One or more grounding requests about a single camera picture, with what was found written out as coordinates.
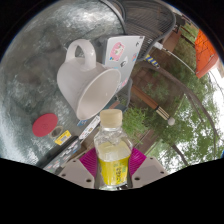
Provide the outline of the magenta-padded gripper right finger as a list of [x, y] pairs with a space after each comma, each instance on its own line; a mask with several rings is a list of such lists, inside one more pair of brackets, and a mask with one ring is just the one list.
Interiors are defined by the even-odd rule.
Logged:
[[141, 188], [168, 175], [159, 161], [151, 156], [146, 157], [138, 149], [132, 150], [128, 162], [128, 188]]

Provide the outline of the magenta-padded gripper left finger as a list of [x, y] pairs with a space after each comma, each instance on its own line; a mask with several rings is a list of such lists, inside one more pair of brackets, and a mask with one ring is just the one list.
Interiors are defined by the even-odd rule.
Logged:
[[59, 177], [81, 187], [93, 189], [97, 176], [97, 168], [97, 154], [96, 150], [92, 148], [80, 159], [70, 160], [59, 173]]

